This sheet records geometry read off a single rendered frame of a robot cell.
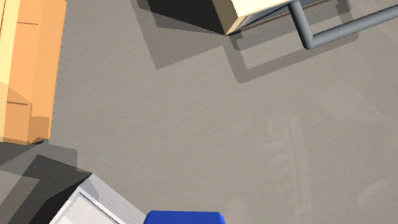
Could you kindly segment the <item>brown cardboard box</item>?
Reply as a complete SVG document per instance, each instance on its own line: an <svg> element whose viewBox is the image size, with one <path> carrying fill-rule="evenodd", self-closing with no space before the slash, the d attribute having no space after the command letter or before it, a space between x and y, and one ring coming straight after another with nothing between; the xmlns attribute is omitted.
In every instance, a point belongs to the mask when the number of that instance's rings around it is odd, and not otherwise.
<svg viewBox="0 0 398 224"><path fill-rule="evenodd" d="M64 0L0 0L0 142L51 137Z"/></svg>

